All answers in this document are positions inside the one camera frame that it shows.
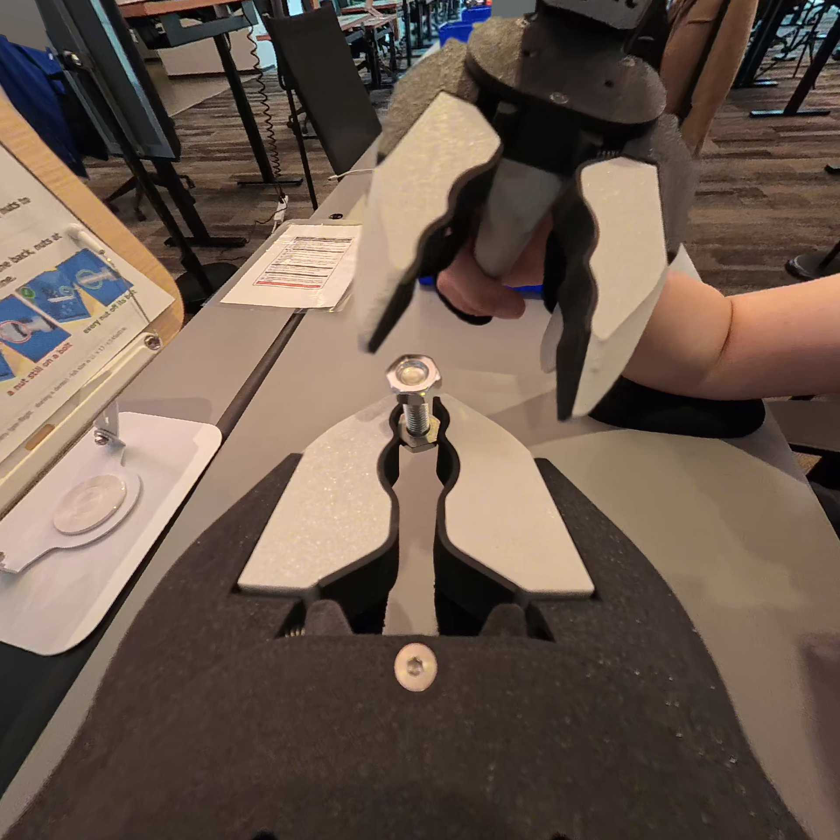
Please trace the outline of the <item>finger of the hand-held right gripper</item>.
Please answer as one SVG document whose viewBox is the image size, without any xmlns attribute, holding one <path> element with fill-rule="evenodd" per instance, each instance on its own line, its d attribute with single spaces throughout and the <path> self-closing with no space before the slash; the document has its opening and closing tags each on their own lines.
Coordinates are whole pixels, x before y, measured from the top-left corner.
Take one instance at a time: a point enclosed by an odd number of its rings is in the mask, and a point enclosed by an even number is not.
<svg viewBox="0 0 840 840">
<path fill-rule="evenodd" d="M 624 372 L 668 269 L 658 172 L 614 157 L 584 164 L 554 211 L 564 275 L 542 336 L 561 422 L 587 415 Z"/>
<path fill-rule="evenodd" d="M 422 270 L 439 259 L 459 194 L 501 156 L 475 104 L 439 93 L 372 174 L 356 260 L 360 349 L 373 354 L 404 314 Z"/>
</svg>

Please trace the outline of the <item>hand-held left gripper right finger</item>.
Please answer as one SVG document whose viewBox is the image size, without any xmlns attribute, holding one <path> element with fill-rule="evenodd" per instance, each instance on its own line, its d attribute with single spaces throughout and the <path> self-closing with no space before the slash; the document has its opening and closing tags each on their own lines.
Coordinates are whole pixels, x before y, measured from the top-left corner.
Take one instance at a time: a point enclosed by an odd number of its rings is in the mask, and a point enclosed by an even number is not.
<svg viewBox="0 0 840 840">
<path fill-rule="evenodd" d="M 436 413 L 439 592 L 463 607 L 591 597 L 592 578 L 526 446 L 451 395 Z"/>
</svg>

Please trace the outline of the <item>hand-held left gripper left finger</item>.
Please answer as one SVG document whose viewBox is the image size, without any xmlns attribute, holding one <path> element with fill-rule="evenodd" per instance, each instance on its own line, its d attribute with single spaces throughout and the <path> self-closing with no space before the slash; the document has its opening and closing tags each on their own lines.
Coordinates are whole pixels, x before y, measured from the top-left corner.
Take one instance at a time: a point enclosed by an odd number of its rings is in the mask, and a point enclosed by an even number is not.
<svg viewBox="0 0 840 840">
<path fill-rule="evenodd" d="M 378 467 L 395 408 L 383 398 L 305 448 L 238 578 L 242 592 L 310 601 L 384 548 L 398 518 Z"/>
</svg>

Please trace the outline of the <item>blue plastic bin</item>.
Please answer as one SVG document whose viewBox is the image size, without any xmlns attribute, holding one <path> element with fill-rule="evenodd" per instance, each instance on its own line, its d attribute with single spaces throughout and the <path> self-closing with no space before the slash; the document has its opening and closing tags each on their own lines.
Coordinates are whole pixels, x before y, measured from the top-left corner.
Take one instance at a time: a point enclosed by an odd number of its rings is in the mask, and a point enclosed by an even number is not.
<svg viewBox="0 0 840 840">
<path fill-rule="evenodd" d="M 421 276 L 416 281 L 422 287 L 434 287 L 436 278 L 432 276 Z M 542 295 L 543 285 L 530 285 L 522 287 L 510 287 L 518 291 L 526 298 L 538 298 Z"/>
</svg>

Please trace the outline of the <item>silver hex bolt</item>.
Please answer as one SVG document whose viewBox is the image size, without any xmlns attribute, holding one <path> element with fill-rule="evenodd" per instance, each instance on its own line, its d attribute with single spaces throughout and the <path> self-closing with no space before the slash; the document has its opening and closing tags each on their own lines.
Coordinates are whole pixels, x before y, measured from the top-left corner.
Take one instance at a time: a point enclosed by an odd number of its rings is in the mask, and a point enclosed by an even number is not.
<svg viewBox="0 0 840 840">
<path fill-rule="evenodd" d="M 433 425 L 434 394 L 443 380 L 434 360 L 426 355 L 405 354 L 387 369 L 386 380 L 402 408 L 407 433 L 412 438 L 427 436 Z"/>
</svg>

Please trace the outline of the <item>person's right forearm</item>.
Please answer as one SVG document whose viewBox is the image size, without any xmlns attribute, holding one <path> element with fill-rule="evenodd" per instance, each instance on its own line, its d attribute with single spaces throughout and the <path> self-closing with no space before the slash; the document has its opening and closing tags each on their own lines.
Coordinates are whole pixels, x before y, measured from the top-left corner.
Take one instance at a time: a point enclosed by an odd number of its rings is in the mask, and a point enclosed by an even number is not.
<svg viewBox="0 0 840 840">
<path fill-rule="evenodd" d="M 670 269 L 623 376 L 715 401 L 839 393 L 839 276 L 726 297 Z"/>
</svg>

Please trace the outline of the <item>person's right hand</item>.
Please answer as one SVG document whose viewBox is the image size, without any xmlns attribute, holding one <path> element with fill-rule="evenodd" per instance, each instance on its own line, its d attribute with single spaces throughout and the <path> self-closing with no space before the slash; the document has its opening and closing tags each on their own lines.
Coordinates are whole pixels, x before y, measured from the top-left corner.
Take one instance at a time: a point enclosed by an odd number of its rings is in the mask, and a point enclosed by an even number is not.
<svg viewBox="0 0 840 840">
<path fill-rule="evenodd" d="M 471 235 L 451 264 L 438 274 L 438 294 L 466 316 L 519 319 L 525 312 L 526 301 L 518 289 L 542 283 L 545 250 L 552 227 L 552 217 L 546 214 L 513 267 L 500 279 L 488 276 L 476 263 L 476 236 Z"/>
</svg>

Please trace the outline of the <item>blue plastic crate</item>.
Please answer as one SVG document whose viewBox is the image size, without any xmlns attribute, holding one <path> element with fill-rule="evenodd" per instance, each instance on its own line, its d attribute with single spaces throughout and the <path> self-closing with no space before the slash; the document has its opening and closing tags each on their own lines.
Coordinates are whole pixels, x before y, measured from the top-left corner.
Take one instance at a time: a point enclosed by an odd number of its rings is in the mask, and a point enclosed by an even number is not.
<svg viewBox="0 0 840 840">
<path fill-rule="evenodd" d="M 458 21 L 440 25 L 438 28 L 438 42 L 443 47 L 449 40 L 461 43 L 469 41 L 473 28 L 486 22 L 492 13 L 492 6 L 479 5 L 465 8 Z"/>
</svg>

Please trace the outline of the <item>black office chair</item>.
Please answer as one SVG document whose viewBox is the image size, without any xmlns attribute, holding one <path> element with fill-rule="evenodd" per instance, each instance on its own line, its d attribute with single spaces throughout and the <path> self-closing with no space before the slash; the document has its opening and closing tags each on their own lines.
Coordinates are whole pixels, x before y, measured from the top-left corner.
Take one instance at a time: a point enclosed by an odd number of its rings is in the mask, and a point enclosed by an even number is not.
<svg viewBox="0 0 840 840">
<path fill-rule="evenodd" d="M 336 175 L 351 169 L 380 135 L 382 126 L 333 9 L 319 8 L 292 17 L 265 16 L 264 26 L 276 53 L 279 78 L 287 91 L 291 129 L 311 205 L 318 209 L 293 99 L 300 101 Z"/>
</svg>

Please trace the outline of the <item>laminated paper sheet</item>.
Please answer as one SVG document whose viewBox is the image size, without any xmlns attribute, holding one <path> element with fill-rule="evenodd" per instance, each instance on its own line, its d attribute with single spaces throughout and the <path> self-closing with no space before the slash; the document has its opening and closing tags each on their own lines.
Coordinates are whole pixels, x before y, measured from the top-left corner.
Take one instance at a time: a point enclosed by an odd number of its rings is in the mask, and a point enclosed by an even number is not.
<svg viewBox="0 0 840 840">
<path fill-rule="evenodd" d="M 341 308 L 353 279 L 361 226 L 283 224 L 280 234 L 221 302 L 291 310 Z"/>
</svg>

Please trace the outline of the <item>white board stand base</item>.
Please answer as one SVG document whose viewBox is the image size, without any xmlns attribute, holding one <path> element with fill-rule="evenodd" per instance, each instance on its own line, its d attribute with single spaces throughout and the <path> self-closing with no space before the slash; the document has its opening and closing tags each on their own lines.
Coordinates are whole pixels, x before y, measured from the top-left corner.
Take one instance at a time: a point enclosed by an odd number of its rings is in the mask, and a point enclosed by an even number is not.
<svg viewBox="0 0 840 840">
<path fill-rule="evenodd" d="M 1 641 L 65 653 L 102 623 L 222 444 L 209 423 L 119 414 L 87 433 L 3 516 Z"/>
</svg>

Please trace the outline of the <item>wooden top desk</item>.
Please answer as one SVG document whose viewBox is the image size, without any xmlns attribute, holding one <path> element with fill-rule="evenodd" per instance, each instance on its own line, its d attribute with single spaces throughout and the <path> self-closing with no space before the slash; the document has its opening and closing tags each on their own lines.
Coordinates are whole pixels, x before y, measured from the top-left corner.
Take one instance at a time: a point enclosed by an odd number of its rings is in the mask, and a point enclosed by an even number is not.
<svg viewBox="0 0 840 840">
<path fill-rule="evenodd" d="M 259 53 L 260 45 L 270 42 L 264 26 L 266 2 L 130 1 L 118 2 L 118 7 L 140 42 L 152 50 L 213 42 L 259 170 L 257 175 L 237 175 L 238 186 L 269 186 L 280 197 L 286 194 L 286 188 L 302 184 L 300 175 L 284 176 L 280 170 L 266 69 Z M 258 112 L 252 108 L 234 55 L 232 36 L 240 33 L 246 38 L 251 59 L 248 72 L 256 78 Z"/>
</svg>

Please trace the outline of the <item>black display floor stand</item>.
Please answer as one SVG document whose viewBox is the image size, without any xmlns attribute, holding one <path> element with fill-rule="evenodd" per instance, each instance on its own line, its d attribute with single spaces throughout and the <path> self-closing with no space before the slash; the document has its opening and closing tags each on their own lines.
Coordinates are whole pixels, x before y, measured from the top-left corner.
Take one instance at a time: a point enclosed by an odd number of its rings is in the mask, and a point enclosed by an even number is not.
<svg viewBox="0 0 840 840">
<path fill-rule="evenodd" d="M 120 156 L 181 253 L 175 280 L 193 315 L 236 272 L 226 262 L 203 264 L 194 247 L 237 249 L 243 237 L 212 236 L 175 163 L 182 158 L 173 121 L 115 2 L 37 1 L 46 36 L 66 81 L 108 151 Z"/>
</svg>

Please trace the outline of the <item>wooden instruction board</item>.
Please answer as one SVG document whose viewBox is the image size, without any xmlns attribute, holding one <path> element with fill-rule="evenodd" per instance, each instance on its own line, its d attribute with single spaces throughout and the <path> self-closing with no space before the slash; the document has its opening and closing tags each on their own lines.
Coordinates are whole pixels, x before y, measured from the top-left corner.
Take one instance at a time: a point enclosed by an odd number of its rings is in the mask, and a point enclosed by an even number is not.
<svg viewBox="0 0 840 840">
<path fill-rule="evenodd" d="M 182 328 L 159 260 L 1 100 L 1 511 Z"/>
</svg>

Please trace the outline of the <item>black desk frame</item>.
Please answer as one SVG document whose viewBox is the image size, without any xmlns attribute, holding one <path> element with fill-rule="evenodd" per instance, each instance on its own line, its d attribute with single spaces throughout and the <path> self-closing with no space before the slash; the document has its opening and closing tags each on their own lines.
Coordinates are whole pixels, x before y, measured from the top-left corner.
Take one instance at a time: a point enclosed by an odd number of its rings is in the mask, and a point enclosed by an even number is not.
<svg viewBox="0 0 840 840">
<path fill-rule="evenodd" d="M 819 36 L 816 31 L 825 15 L 829 12 L 838 14 L 838 8 L 839 5 L 836 1 L 759 2 L 759 10 L 752 26 L 749 45 L 732 84 L 733 90 L 770 88 L 775 85 L 775 81 L 761 78 L 760 71 L 785 19 L 794 17 L 798 12 L 802 12 L 803 15 L 810 14 L 812 25 L 805 35 L 795 36 L 789 42 L 789 46 L 793 48 L 802 47 L 802 56 L 808 52 L 809 46 L 815 46 L 815 51 L 812 52 L 807 68 L 805 68 L 785 105 L 777 109 L 752 110 L 749 113 L 751 119 L 821 118 L 831 114 L 830 108 L 806 108 L 804 104 L 829 60 L 838 57 L 839 17 L 835 16 L 824 36 Z"/>
</svg>

